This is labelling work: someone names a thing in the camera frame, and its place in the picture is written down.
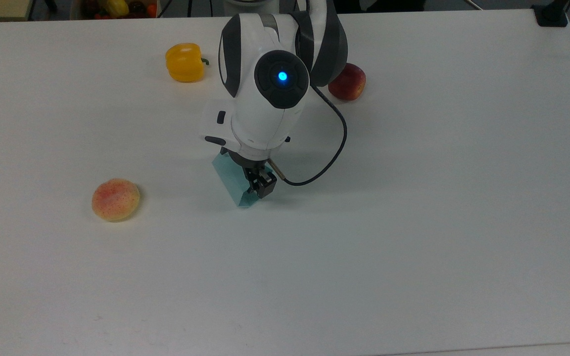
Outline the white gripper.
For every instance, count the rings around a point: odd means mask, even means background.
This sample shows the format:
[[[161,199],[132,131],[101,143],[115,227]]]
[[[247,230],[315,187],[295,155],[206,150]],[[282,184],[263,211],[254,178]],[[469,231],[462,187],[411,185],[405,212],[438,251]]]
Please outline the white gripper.
[[[291,131],[291,109],[274,108],[264,99],[210,100],[200,124],[200,138],[249,161],[265,161],[278,151]],[[263,199],[278,181],[269,168],[243,168],[247,193]]]

